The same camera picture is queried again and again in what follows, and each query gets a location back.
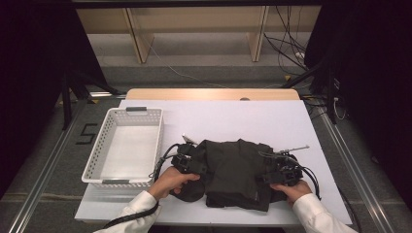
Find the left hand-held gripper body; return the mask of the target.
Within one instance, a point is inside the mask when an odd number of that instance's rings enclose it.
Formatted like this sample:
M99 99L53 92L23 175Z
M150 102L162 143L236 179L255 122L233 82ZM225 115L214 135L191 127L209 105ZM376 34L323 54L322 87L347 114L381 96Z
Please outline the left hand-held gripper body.
M184 143L178 145L177 153L172 158L172 165L183 174L190 174L190 170L196 170L193 167L194 160L191 157L195 149L196 142L186 134L182 135Z

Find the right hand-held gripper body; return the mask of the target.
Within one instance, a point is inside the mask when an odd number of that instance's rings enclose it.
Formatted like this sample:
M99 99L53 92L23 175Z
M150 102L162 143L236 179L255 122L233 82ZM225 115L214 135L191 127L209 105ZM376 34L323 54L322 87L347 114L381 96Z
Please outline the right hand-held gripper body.
M270 180L277 180L283 185L296 185L302 178L303 167L298 163L297 158L290 150L279 150L275 152L258 153L263 157L265 165L265 173L278 172L279 178L265 178Z

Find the dark pleated skirt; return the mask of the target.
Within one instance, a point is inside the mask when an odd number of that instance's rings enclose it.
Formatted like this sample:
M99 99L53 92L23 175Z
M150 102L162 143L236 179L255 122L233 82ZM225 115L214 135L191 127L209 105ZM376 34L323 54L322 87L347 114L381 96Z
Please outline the dark pleated skirt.
M275 152L265 144L242 139L236 142L202 141L195 146L191 157L207 165L207 173L200 179L184 184L176 197L185 202L206 199L209 208L239 207L266 212L273 202L284 201L286 195L258 183L265 173L263 157L258 153Z

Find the person's right hand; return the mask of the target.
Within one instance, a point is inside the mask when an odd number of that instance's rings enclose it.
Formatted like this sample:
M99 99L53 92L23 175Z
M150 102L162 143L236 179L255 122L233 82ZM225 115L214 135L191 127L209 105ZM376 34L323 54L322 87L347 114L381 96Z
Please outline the person's right hand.
M287 195L287 202L292 207L294 202L300 197L312 192L306 181L299 181L296 185L286 186L280 183L272 183L270 187L274 190L282 191Z

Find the white table mat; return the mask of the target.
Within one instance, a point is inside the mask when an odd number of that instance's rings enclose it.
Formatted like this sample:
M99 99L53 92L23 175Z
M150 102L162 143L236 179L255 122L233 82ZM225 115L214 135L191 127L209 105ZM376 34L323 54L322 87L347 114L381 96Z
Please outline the white table mat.
M350 223L351 219L302 101L123 100L117 108L127 107L163 110L160 156L173 145L181 144L184 141L183 134L196 143L243 139L266 144L274 150L292 149L298 162L315 173L326 208L342 222ZM103 223L116 218L133 198L148 188L86 185L75 218Z

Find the white perforated plastic basket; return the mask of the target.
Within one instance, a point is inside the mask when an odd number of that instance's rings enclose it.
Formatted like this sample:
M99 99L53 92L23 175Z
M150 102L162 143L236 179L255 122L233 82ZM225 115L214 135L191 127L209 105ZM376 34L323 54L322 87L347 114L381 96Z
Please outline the white perforated plastic basket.
M112 108L104 121L82 174L97 187L148 187L160 157L163 110Z

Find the black metal stand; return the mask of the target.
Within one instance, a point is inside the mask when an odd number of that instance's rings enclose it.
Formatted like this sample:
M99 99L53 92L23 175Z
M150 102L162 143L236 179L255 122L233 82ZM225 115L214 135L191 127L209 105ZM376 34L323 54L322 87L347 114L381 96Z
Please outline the black metal stand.
M335 78L336 68L332 62L330 55L325 55L321 61L310 68L308 71L299 75L297 78L287 81L282 85L282 88L292 88L298 83L301 83L313 77L314 80L310 84L310 90L312 92L320 92L324 87L326 88L326 115L330 121L335 124L336 117L334 113L334 78Z

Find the black curtain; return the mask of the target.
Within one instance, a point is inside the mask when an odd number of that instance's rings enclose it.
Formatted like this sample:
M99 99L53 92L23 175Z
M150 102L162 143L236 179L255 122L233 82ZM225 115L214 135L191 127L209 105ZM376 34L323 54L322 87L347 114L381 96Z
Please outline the black curtain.
M65 77L106 82L78 12L0 0L0 197L34 150Z
M323 0L305 63L342 33L339 92L398 194L412 211L412 0Z

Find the black tripod stand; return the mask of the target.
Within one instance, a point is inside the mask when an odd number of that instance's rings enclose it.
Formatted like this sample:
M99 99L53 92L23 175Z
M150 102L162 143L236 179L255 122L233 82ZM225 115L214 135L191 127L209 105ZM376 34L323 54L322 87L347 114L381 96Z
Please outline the black tripod stand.
M86 85L91 83L112 95L123 95L124 91L120 91L109 86L102 81L99 81L88 74L72 70L67 71L63 74L61 79L61 96L63 101L63 112L64 112L64 123L63 129L66 130L72 121L72 110L71 110L71 99L70 92L73 92L75 96L80 100L88 99L91 94L90 91L86 88Z

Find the beige wooden desk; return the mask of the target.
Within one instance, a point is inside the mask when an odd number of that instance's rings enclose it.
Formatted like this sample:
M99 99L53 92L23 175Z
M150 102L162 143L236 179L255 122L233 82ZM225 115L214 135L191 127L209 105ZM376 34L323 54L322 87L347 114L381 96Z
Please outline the beige wooden desk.
M263 34L310 32L319 6L188 7L80 9L77 14L88 34L128 34L139 63L147 61L156 33L229 33L247 36L251 58L260 57Z

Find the short metal rail piece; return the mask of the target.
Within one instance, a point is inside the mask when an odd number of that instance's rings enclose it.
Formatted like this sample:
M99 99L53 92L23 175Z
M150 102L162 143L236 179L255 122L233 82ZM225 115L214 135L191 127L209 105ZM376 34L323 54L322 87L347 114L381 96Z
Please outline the short metal rail piece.
M91 98L119 98L124 99L126 94L113 94L106 91L92 91L89 93Z

